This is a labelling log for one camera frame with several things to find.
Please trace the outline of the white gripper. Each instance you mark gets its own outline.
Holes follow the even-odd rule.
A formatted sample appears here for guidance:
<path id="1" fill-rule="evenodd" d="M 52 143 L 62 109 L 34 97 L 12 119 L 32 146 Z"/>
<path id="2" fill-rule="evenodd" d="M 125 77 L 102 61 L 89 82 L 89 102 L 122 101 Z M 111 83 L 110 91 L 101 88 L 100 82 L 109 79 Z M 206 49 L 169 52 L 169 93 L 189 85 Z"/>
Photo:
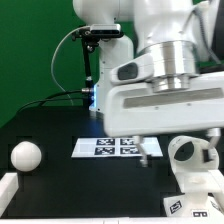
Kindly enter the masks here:
<path id="1" fill-rule="evenodd" d="M 148 166 L 143 137 L 158 134 L 208 130 L 208 146 L 202 150 L 205 163 L 215 159 L 224 127 L 224 72 L 203 74 L 190 80 L 190 88 L 155 93 L 149 83 L 117 86 L 107 95 L 104 130 L 110 137 L 134 136 Z"/>

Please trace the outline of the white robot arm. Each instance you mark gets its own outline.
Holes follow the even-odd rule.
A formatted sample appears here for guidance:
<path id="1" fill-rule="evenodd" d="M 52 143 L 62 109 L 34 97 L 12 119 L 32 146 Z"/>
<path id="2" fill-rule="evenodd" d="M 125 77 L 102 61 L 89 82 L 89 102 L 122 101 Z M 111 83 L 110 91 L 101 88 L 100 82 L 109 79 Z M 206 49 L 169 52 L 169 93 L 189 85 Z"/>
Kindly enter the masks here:
<path id="1" fill-rule="evenodd" d="M 110 40 L 130 19 L 137 55 L 104 46 L 109 68 L 104 130 L 110 137 L 207 130 L 206 162 L 224 127 L 224 71 L 202 74 L 197 63 L 210 49 L 220 0 L 73 0 L 89 32 Z"/>

